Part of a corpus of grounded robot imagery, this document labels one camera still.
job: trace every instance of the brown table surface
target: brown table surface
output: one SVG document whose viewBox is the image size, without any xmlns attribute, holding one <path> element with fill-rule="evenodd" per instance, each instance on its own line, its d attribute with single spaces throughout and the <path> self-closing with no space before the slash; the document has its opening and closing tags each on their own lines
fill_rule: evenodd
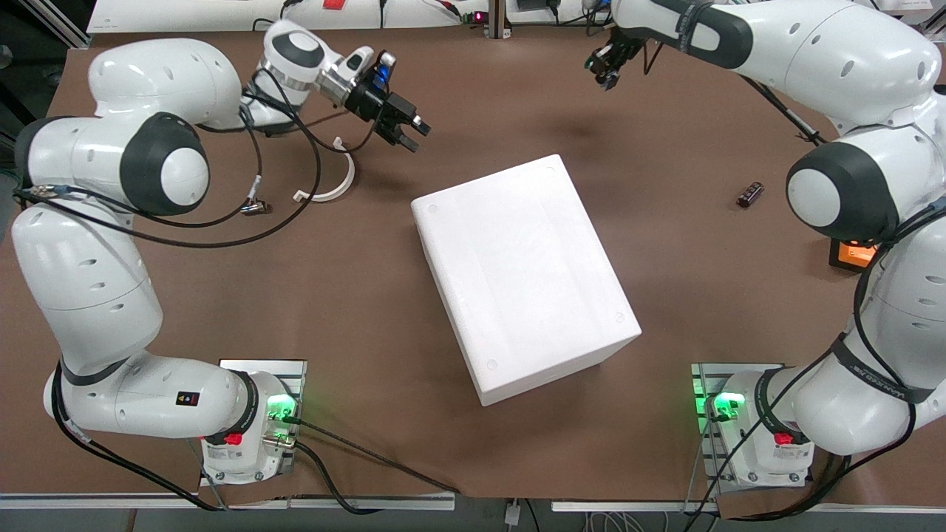
<svg viewBox="0 0 946 532">
<path fill-rule="evenodd" d="M 698 441 L 690 364 L 806 364 L 845 325 L 854 279 L 828 266 L 827 240 L 798 222 L 784 198 L 787 169 L 811 145 L 736 75 L 665 49 L 650 77 L 637 59 L 603 93 L 583 63 L 604 37 L 587 39 L 580 29 L 523 28 L 502 42 L 465 27 L 322 35 L 342 53 L 369 44 L 397 55 L 393 89 L 416 103 L 433 132 L 416 154 L 373 140 L 356 157 L 348 194 L 312 205 L 260 242 L 204 251 L 139 240 L 165 311 L 151 352 L 212 364 L 307 359 L 305 417 L 467 495 L 678 501 Z M 90 115 L 90 60 L 103 47 L 147 37 L 99 36 L 92 49 L 71 51 L 50 114 Z M 191 37 L 217 46 L 244 80 L 260 57 L 261 33 Z M 303 118 L 330 112 L 312 96 Z M 345 116 L 316 133 L 353 142 L 365 127 Z M 254 174 L 245 134 L 201 139 L 213 179 L 188 220 L 228 211 Z M 275 214 L 198 233 L 136 227 L 211 241 L 271 226 L 294 208 L 292 193 L 311 186 L 314 165 L 298 133 L 263 139 L 262 150 L 260 195 Z M 409 203 L 552 153 L 565 161 L 643 334 L 597 367 L 483 408 Z M 326 184 L 338 183 L 343 160 L 324 159 Z M 736 207 L 753 181 L 765 193 L 748 210 Z M 0 492 L 155 490 L 73 447 L 45 415 L 41 390 L 59 351 L 9 244 L 0 248 L 0 292 Z M 944 436 L 944 423 L 920 431 L 831 500 L 943 505 Z M 172 480 L 196 483 L 183 441 L 96 437 Z M 316 449 L 345 493 L 431 492 L 347 452 Z M 304 458 L 297 464 L 292 475 L 228 496 L 324 493 L 315 469 Z M 797 494 L 740 500 L 757 509 Z"/>
</svg>

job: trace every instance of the red light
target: red light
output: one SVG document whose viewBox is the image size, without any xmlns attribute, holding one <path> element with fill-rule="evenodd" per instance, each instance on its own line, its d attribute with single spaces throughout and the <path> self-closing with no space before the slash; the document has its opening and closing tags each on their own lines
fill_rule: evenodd
<svg viewBox="0 0 946 532">
<path fill-rule="evenodd" d="M 792 438 L 792 435 L 787 433 L 775 433 L 772 434 L 772 436 L 775 437 L 776 445 L 792 445 L 792 443 L 795 441 Z"/>
</svg>

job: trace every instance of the white robotic arm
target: white robotic arm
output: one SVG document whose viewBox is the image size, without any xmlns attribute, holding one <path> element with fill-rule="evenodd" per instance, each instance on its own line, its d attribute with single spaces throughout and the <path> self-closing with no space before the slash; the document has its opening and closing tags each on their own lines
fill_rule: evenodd
<svg viewBox="0 0 946 532">
<path fill-rule="evenodd" d="M 944 99 L 934 90 L 942 61 L 912 28 L 846 0 L 613 4 L 617 27 L 587 62 L 605 90 L 655 39 L 778 89 L 832 121 L 840 138 L 802 157 L 786 182 L 789 205 L 815 231 L 889 241 L 946 192 Z M 813 445 L 840 455 L 886 446 L 907 430 L 908 401 L 916 428 L 943 415 L 944 241 L 942 218 L 900 241 L 871 270 L 859 309 L 870 344 L 904 386 L 871 356 L 852 317 L 804 375 L 801 368 L 740 373 L 709 403 L 727 449 L 741 445 L 730 458 L 738 484 L 802 486 Z"/>
<path fill-rule="evenodd" d="M 387 88 L 394 56 L 363 46 L 344 57 L 287 21 L 264 37 L 259 71 L 244 91 L 210 44 L 166 39 L 103 52 L 89 69 L 96 117 L 58 116 L 27 126 L 17 141 L 24 188 L 35 204 L 12 226 L 26 283 L 60 344 L 60 369 L 44 390 L 46 411 L 82 430 L 203 440 L 204 467 L 243 484 L 279 469 L 296 404 L 263 372 L 154 356 L 146 347 L 163 314 L 130 235 L 85 220 L 131 228 L 126 204 L 153 216 L 196 208 L 209 186 L 191 127 L 280 133 L 315 90 L 344 106 L 392 145 L 416 150 L 401 124 L 426 135 L 412 105 Z M 97 199 L 85 190 L 116 200 Z M 61 404 L 52 386 L 60 385 Z"/>
</svg>

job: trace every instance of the battery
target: battery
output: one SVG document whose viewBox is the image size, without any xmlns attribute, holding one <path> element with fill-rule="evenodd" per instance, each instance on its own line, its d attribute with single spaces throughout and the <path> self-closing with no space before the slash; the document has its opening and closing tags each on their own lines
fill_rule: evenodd
<svg viewBox="0 0 946 532">
<path fill-rule="evenodd" d="M 750 205 L 754 204 L 756 200 L 759 199 L 763 190 L 765 190 L 765 186 L 758 181 L 749 185 L 749 188 L 747 188 L 740 197 L 736 198 L 736 205 L 742 208 L 749 208 Z"/>
</svg>

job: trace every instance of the styrofoam box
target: styrofoam box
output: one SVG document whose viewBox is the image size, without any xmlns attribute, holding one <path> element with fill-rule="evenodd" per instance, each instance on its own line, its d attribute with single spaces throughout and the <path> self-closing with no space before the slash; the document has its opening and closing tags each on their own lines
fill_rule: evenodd
<svg viewBox="0 0 946 532">
<path fill-rule="evenodd" d="M 411 209 L 483 406 L 599 364 L 640 335 L 558 155 Z"/>
</svg>

